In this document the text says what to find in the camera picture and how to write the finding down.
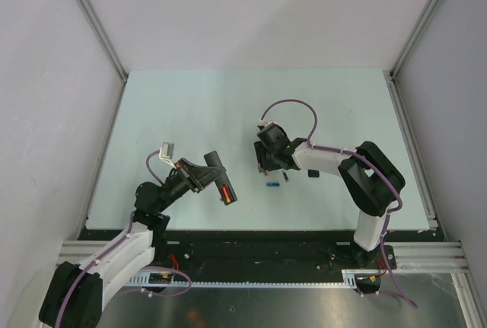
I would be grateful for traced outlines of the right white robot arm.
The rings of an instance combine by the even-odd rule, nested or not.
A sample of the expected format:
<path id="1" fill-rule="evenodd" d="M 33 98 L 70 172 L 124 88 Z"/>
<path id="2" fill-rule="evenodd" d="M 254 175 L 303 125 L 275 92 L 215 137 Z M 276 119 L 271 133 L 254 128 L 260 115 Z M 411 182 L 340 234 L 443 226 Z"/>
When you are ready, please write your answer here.
<path id="1" fill-rule="evenodd" d="M 403 175 L 373 142 L 350 150 L 312 145 L 310 140 L 290 140 L 274 122 L 258 126 L 254 143 L 261 173 L 275 170 L 305 170 L 309 177 L 321 173 L 341 177 L 359 208 L 358 225 L 345 259 L 368 268 L 378 259 L 390 215 L 403 207 L 400 192 Z"/>

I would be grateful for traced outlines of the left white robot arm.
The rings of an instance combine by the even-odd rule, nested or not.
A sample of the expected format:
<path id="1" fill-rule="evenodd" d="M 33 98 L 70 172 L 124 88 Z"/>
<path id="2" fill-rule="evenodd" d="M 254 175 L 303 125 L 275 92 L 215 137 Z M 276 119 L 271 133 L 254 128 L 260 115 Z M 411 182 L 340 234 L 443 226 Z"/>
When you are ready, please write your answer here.
<path id="1" fill-rule="evenodd" d="M 125 229 L 81 262 L 65 261 L 56 267 L 39 321 L 49 327 L 95 327 L 111 299 L 136 273 L 167 261 L 170 218 L 164 210 L 186 193 L 200 193 L 211 184 L 216 185 L 225 204 L 235 202 L 218 153 L 212 151 L 204 159 L 205 165 L 199 166 L 181 158 L 165 181 L 141 183 Z"/>

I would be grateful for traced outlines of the black battery cover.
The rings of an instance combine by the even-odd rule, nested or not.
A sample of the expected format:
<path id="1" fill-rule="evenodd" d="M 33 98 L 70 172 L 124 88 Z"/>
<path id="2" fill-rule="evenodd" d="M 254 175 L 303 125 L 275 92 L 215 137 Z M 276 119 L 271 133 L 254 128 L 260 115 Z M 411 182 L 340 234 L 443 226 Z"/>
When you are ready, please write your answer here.
<path id="1" fill-rule="evenodd" d="M 318 170 L 308 170 L 307 175 L 309 176 L 309 178 L 319 178 L 320 172 Z"/>

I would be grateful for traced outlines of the black remote control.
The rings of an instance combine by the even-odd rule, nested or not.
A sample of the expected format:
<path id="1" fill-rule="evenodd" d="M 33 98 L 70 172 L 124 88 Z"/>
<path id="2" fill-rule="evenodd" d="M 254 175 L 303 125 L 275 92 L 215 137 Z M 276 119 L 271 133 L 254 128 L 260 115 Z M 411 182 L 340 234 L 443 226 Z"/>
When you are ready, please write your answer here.
<path id="1" fill-rule="evenodd" d="M 215 180 L 215 185 L 220 193 L 221 201 L 225 205 L 230 205 L 237 201 L 237 195 L 228 178 L 226 168 L 223 166 L 217 151 L 211 151 L 204 155 L 205 162 L 210 167 L 216 167 L 222 171 L 221 175 Z"/>

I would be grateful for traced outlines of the red orange battery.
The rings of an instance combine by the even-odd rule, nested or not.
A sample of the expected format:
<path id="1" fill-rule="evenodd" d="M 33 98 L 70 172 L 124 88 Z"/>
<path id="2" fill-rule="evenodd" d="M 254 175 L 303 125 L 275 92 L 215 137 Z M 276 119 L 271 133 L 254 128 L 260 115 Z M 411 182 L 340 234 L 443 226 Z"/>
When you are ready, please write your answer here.
<path id="1" fill-rule="evenodd" d="M 231 203 L 232 202 L 232 198 L 231 198 L 231 194 L 228 192 L 227 187 L 226 186 L 223 186 L 221 188 L 221 191 L 223 192 L 225 202 L 227 204 Z"/>

